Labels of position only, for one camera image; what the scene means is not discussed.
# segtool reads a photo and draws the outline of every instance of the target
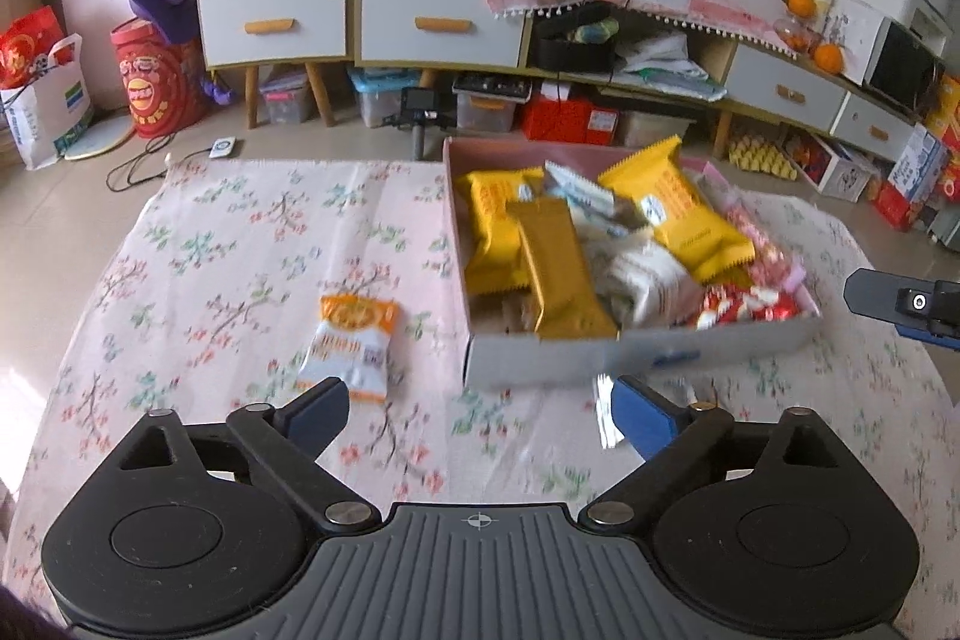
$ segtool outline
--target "white drawer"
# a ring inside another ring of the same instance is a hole
[[[726,86],[734,101],[820,131],[829,131],[847,94],[824,77],[745,44],[736,49]]]
[[[515,68],[523,19],[493,17],[484,0],[362,0],[361,61],[413,61]],[[421,30],[450,20],[458,33]]]
[[[896,161],[906,148],[913,126],[859,95],[847,93],[830,135],[842,142]]]
[[[200,28],[210,67],[346,56],[347,0],[200,0]]]

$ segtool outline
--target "white bag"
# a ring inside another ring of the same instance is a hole
[[[13,140],[27,169],[54,164],[80,138],[93,117],[90,95],[80,71],[78,34],[50,49],[50,63],[61,49],[74,47],[73,62],[56,66],[25,88],[0,91]]]

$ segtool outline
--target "pink box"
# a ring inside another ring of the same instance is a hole
[[[463,269],[472,243],[466,205],[453,183],[477,170],[515,170],[539,167],[546,161],[572,167],[595,178],[632,155],[622,148],[594,145],[521,142],[520,140],[448,139],[443,162],[452,194],[448,230],[454,238],[460,273],[459,306],[469,324],[469,347],[464,356],[464,384],[474,389],[504,386],[574,386],[598,374],[640,374],[653,368],[683,365],[683,369],[743,362],[752,357],[791,353],[813,339],[822,317],[808,290],[795,293],[808,314],[778,323],[742,323],[704,332],[692,329],[643,329],[623,332],[616,339],[542,340],[532,333],[505,333],[496,308],[484,310],[485,299],[469,302]],[[702,170],[706,161],[683,160],[690,170]]]

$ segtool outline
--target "tile floor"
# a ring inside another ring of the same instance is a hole
[[[334,128],[320,122],[267,126],[247,132],[242,108],[222,111],[187,129],[170,148],[175,156],[208,146],[222,136],[243,139],[243,158],[405,159],[408,133],[366,129],[344,115]],[[432,138],[434,154],[440,139]],[[89,292],[115,249],[133,226],[145,201],[160,182],[125,194],[112,194],[104,177],[142,149],[131,140],[107,156],[85,162],[61,162],[39,172],[19,167],[0,170],[0,390],[33,389],[45,397]],[[162,167],[162,155],[142,172]],[[797,194],[844,220],[877,268],[912,276],[960,278],[960,256],[932,247],[921,234],[899,235],[869,205],[824,199],[803,184],[782,183],[764,175],[728,172],[749,189]],[[947,388],[960,399],[960,354],[931,349]]]

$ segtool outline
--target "cabinet leg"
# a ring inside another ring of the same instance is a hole
[[[313,91],[314,100],[317,101],[317,109],[320,110],[320,117],[328,126],[334,126],[337,121],[333,119],[333,108],[330,106],[330,96],[326,92],[326,85],[323,84],[323,75],[320,73],[320,65],[316,63],[306,64],[306,76],[310,80],[310,90]]]
[[[425,68],[424,73],[421,73],[421,87],[432,89],[437,84],[438,76],[440,73],[435,68]]]
[[[717,133],[713,137],[713,157],[722,161],[727,154],[727,144],[730,142],[730,126],[733,122],[733,112],[725,110],[720,113],[717,122]]]
[[[256,128],[256,112],[259,108],[260,96],[256,92],[256,81],[260,69],[257,66],[247,66],[246,74],[246,101],[247,101],[247,129]]]

